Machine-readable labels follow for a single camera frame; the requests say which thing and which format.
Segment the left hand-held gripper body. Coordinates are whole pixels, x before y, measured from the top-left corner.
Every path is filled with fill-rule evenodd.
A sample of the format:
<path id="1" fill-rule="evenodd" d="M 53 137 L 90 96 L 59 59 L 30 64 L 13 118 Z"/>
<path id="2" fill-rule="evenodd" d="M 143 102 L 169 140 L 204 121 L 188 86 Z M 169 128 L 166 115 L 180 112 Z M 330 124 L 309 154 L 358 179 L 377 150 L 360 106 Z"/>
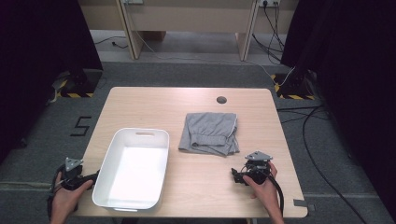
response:
<path id="1" fill-rule="evenodd" d="M 59 188 L 75 190 L 81 186 L 83 160 L 66 158 L 60 167 L 60 181 L 57 183 Z"/>

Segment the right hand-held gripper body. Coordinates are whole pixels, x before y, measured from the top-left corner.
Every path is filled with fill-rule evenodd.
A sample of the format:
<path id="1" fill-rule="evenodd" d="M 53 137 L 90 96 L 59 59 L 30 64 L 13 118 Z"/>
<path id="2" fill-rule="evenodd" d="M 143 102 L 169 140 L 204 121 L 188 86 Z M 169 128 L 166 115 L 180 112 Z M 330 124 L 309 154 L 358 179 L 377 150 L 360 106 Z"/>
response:
<path id="1" fill-rule="evenodd" d="M 260 151 L 255 151 L 246 155 L 245 168 L 247 169 L 242 173 L 242 176 L 249 176 L 255 183 L 262 184 L 266 179 L 271 179 L 271 168 L 269 161 L 273 157 L 262 153 Z"/>

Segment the white plastic bin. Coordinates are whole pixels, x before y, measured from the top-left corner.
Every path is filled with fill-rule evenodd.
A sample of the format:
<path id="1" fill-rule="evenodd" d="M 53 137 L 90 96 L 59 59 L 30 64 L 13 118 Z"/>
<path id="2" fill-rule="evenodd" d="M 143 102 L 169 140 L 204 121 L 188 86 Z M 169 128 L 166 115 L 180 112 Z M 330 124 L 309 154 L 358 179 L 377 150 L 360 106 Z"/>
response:
<path id="1" fill-rule="evenodd" d="M 149 210 L 161 199 L 169 134 L 123 128 L 111 140 L 93 192 L 95 205 L 116 211 Z"/>

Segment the grey pants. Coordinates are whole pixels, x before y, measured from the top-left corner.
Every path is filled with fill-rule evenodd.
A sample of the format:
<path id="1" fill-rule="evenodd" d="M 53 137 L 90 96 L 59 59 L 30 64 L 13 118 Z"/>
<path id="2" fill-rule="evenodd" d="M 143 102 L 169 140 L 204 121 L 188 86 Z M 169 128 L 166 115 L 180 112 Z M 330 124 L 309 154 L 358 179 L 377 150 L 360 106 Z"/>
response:
<path id="1" fill-rule="evenodd" d="M 239 152 L 235 113 L 189 113 L 178 145 L 179 150 L 222 157 Z"/>

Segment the person's right hand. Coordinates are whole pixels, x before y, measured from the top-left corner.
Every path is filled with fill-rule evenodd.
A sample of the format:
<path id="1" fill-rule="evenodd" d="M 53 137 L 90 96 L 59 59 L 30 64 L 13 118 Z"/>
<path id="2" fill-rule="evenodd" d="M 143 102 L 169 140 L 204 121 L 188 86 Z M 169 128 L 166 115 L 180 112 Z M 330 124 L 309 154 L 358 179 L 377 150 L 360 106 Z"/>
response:
<path id="1" fill-rule="evenodd" d="M 282 216 L 277 198 L 276 186 L 266 179 L 262 184 L 255 183 L 249 176 L 243 176 L 252 189 L 251 199 L 258 199 L 270 216 Z"/>

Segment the person's left hand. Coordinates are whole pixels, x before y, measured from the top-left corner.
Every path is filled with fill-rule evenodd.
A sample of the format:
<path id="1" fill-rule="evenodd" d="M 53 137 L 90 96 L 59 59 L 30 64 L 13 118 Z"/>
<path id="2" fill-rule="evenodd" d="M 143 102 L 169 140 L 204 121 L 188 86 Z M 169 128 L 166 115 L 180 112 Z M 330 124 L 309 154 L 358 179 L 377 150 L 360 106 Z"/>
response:
<path id="1" fill-rule="evenodd" d="M 81 186 L 75 190 L 57 188 L 51 204 L 51 218 L 69 217 L 75 210 L 80 197 L 87 189 Z"/>

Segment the black stand base hazard tape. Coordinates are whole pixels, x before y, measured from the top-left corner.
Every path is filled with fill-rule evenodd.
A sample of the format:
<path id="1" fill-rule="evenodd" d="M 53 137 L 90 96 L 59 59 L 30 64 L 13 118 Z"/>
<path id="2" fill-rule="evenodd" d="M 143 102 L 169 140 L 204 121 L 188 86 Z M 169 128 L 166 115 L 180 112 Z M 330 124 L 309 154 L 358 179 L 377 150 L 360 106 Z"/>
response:
<path id="1" fill-rule="evenodd" d="M 102 70 L 83 69 L 81 74 L 64 72 L 57 79 L 56 96 L 63 98 L 91 98 L 103 74 Z"/>
<path id="2" fill-rule="evenodd" d="M 314 100 L 313 93 L 305 76 L 295 76 L 292 71 L 288 73 L 275 73 L 271 75 L 274 82 L 276 95 L 282 99 Z"/>

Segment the dark curtain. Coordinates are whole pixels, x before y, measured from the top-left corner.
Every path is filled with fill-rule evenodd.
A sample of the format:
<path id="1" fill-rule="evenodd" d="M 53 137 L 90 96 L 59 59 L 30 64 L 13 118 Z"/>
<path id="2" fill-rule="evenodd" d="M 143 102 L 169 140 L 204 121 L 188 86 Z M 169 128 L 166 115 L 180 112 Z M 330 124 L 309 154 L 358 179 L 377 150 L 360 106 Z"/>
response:
<path id="1" fill-rule="evenodd" d="M 396 0 L 298 0 L 281 62 L 312 70 L 396 221 Z"/>
<path id="2" fill-rule="evenodd" d="M 0 0 L 0 163 L 30 131 L 58 75 L 101 67 L 78 0 Z"/>

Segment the beige wooden desk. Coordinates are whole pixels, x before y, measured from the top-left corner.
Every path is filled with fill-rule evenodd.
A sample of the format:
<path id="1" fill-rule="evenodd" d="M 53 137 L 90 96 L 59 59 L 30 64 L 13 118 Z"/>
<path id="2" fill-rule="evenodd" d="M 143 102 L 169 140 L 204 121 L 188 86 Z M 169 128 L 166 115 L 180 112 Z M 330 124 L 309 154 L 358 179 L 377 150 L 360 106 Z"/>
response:
<path id="1" fill-rule="evenodd" d="M 300 0 L 259 7 L 258 0 L 78 0 L 92 30 L 122 30 L 132 59 L 140 57 L 141 35 L 150 32 L 228 33 L 235 35 L 242 61 L 251 37 L 276 28 L 285 35 Z"/>

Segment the grey table bracket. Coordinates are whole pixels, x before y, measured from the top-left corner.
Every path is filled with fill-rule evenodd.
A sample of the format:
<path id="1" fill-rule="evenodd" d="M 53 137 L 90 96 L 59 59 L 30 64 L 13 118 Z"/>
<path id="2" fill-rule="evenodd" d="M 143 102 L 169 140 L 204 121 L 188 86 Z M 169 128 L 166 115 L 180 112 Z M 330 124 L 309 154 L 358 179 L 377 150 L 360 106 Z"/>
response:
<path id="1" fill-rule="evenodd" d="M 308 203 L 305 200 L 294 199 L 293 204 L 295 206 L 305 207 L 309 212 L 314 212 L 316 210 L 316 207 L 312 203 Z"/>

